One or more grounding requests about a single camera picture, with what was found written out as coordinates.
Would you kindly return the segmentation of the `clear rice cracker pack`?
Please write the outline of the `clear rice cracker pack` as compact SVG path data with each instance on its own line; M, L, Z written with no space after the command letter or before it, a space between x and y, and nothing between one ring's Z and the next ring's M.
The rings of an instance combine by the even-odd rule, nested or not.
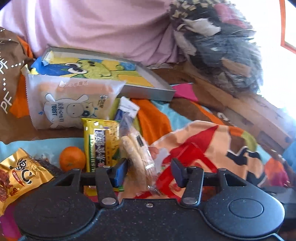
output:
M133 126L133 120L127 113L119 125L119 148L121 155L128 160L128 177L138 191L158 195L154 160L145 139Z

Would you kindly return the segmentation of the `white toast bread pack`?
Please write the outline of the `white toast bread pack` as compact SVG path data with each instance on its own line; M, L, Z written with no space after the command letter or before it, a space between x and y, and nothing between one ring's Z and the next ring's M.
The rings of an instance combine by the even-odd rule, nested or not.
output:
M29 114L35 129L82 128L82 118L107 120L125 82L31 74L26 78Z

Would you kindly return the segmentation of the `yellow purple snack bar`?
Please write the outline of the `yellow purple snack bar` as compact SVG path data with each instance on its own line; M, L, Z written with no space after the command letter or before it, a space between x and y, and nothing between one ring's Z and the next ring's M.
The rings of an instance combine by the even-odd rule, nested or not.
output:
M86 171L114 167L119 159L119 121L82 118Z

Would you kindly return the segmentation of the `orange tangerine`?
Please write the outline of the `orange tangerine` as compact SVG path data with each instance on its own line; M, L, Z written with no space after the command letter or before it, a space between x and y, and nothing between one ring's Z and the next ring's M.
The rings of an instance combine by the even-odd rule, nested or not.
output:
M85 153L78 147L66 147L59 156L59 164L64 172L72 169L83 170L86 166Z

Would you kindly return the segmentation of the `dark blue snack stick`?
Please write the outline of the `dark blue snack stick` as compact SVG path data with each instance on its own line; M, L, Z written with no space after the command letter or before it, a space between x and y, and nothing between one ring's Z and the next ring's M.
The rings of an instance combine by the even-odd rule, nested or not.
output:
M119 105L118 105L114 120L121 121L125 114L128 114L128 116L132 120L134 120L139 110L140 110L140 107L137 104L132 102L130 99L122 96L119 100Z

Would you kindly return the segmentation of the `gold jerky snack packet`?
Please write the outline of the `gold jerky snack packet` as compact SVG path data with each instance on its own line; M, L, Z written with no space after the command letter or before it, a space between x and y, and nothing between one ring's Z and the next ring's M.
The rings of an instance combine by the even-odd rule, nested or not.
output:
M19 148L1 162L1 215L20 196L53 178L45 167Z

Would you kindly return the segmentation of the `grey cartoon tray box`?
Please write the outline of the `grey cartoon tray box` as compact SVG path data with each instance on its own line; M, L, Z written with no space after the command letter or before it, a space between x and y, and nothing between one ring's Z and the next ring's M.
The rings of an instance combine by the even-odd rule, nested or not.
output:
M175 94L175 90L165 80L139 62L80 49L49 47L35 60L29 73L63 79L124 81L125 86L120 95L129 98L169 102Z

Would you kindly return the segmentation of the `plastic bag of clothes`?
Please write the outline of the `plastic bag of clothes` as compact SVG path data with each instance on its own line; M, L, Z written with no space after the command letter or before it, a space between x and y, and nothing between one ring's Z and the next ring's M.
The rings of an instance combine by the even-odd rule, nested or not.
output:
M255 30L231 1L172 1L173 34L206 80L235 95L263 84Z

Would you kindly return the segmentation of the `pink hanging sheet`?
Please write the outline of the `pink hanging sheet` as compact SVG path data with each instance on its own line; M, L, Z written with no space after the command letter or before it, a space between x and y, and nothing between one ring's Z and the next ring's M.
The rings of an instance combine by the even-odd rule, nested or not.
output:
M10 1L1 26L35 56L49 47L107 53L146 66L184 59L171 26L169 1Z

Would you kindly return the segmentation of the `brown patterned fabric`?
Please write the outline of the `brown patterned fabric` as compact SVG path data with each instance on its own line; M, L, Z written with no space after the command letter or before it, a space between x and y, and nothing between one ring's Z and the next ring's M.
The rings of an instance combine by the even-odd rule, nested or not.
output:
M29 115L26 80L21 69L34 61L23 39L1 27L1 113L17 118Z

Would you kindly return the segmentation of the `wooden bed frame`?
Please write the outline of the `wooden bed frame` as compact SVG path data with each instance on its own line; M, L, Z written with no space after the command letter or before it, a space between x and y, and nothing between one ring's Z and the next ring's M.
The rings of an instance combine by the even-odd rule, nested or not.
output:
M189 62L183 70L226 107L224 114L234 125L248 131L260 144L282 153L295 141L295 120L263 97L248 92L232 96L208 82Z

